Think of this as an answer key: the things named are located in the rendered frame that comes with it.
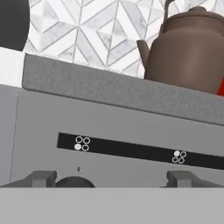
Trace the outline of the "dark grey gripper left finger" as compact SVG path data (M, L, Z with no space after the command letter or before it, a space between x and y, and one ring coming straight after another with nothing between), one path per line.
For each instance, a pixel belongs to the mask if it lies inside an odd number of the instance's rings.
M27 177L3 185L3 187L55 187L56 171L34 171Z

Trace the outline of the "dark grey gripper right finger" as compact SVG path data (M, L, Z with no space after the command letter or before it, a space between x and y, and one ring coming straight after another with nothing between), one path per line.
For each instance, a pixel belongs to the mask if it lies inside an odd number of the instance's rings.
M223 185L219 185L211 181L201 179L190 171L168 171L166 173L166 177L167 183L165 187L223 187Z

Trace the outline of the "grey stove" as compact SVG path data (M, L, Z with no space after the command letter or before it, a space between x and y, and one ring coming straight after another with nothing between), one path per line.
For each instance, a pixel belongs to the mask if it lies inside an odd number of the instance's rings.
M168 171L189 171L224 187L224 97L7 55L0 61L0 187L34 171L94 187L165 187Z

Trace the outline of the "brown kettle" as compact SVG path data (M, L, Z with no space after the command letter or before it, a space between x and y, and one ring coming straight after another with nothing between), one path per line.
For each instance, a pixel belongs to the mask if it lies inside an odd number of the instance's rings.
M224 78L224 17L195 6L173 16L164 14L157 38L137 48L144 78L216 94Z

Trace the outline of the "dark round pan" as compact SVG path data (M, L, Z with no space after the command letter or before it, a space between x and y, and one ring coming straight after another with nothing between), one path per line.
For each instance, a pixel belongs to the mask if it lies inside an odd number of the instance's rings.
M29 0L0 0L0 46L22 52L30 28Z

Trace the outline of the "black stove knob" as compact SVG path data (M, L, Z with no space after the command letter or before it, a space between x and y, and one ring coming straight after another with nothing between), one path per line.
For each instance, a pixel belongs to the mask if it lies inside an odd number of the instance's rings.
M72 176L61 179L56 183L57 187L94 187L95 185L88 179Z

